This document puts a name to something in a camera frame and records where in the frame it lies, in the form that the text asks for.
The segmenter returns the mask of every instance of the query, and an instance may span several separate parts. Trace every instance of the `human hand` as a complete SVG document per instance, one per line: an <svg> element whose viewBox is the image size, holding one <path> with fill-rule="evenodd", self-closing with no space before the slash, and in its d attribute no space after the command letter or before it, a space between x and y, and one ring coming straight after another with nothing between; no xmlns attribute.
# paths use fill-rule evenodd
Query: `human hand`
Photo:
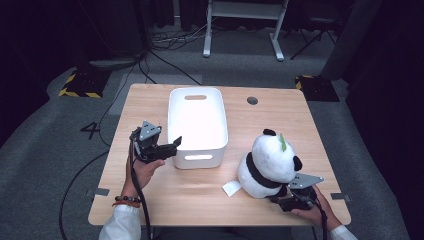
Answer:
<svg viewBox="0 0 424 240"><path fill-rule="evenodd" d="M321 204L322 210L324 210L327 215L327 230L331 231L335 229L336 227L342 225L339 219L337 219L336 215L334 215L330 204L328 203L324 195L322 195L318 187L313 185L312 188L315 190L315 193L317 194L316 201ZM311 220L312 223L317 226L320 226L320 227L322 226L321 211L316 205L314 205L310 210L293 209L291 212L301 218Z"/></svg>
<svg viewBox="0 0 424 240"><path fill-rule="evenodd" d="M141 188L144 188L152 178L154 172L159 167L165 165L165 161L162 159L153 161L149 164L145 164L141 161L138 161L133 155L132 157L134 161L134 170L137 174L138 184ZM126 176L125 176L125 183L122 188L121 196L128 196L128 197L138 197L137 190L135 189L135 186L133 184L132 178L131 178L131 159L128 157L127 164L126 164Z"/></svg>

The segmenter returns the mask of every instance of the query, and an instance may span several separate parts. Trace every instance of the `panda ear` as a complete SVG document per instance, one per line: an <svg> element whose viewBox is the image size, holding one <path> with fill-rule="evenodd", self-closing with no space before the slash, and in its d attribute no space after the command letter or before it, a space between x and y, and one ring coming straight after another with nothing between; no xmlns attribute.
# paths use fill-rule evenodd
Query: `panda ear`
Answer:
<svg viewBox="0 0 424 240"><path fill-rule="evenodd" d="M271 129L264 129L263 131L264 135L270 135L270 136L277 136L277 134L275 133L275 131L271 130Z"/></svg>
<svg viewBox="0 0 424 240"><path fill-rule="evenodd" d="M293 162L294 162L294 170L296 172L299 171L300 169L302 169L303 164L297 156L293 157Z"/></svg>

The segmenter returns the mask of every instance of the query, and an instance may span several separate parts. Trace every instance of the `beaded bracelet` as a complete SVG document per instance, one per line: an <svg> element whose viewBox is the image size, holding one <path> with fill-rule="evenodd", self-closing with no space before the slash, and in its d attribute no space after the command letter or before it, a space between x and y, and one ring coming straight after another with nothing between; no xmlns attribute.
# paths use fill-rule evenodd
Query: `beaded bracelet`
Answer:
<svg viewBox="0 0 424 240"><path fill-rule="evenodd" d="M122 205L122 204L128 205L130 207L135 207L135 208L140 207L140 203L138 203L138 202L130 202L130 201L125 201L125 200L116 201L114 204L112 204L112 207L116 206L116 205Z"/></svg>
<svg viewBox="0 0 424 240"><path fill-rule="evenodd" d="M141 200L138 198L133 198L133 197L127 197L127 196L116 196L115 197L115 201L130 201L130 202L136 202L136 203L140 203Z"/></svg>

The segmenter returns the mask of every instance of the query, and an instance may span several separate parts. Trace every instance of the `wrist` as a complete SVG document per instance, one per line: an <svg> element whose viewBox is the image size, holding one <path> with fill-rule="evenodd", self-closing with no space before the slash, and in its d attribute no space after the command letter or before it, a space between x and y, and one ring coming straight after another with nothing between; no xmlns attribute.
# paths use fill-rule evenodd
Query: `wrist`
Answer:
<svg viewBox="0 0 424 240"><path fill-rule="evenodd" d="M137 190L135 189L134 185L132 183L125 183L124 187L121 191L121 196L128 196L128 197L138 197Z"/></svg>

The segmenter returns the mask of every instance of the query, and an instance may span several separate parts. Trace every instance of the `white table leg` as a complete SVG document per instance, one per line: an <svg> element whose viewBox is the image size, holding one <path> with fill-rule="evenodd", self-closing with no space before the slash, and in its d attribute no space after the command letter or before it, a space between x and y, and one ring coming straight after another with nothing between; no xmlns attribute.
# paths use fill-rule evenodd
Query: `white table leg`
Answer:
<svg viewBox="0 0 424 240"><path fill-rule="evenodd" d="M281 7L280 16L278 17L277 26L275 27L275 32L269 34L278 61L284 60L283 52L281 51L280 44L278 43L278 35L280 34L280 28L281 24L283 23L284 16L286 15L287 4L288 0L285 1Z"/></svg>
<svg viewBox="0 0 424 240"><path fill-rule="evenodd" d="M211 55L211 42L212 42L211 29L212 29L212 0L209 0L207 28L206 28L205 46L203 48L203 57L209 57Z"/></svg>

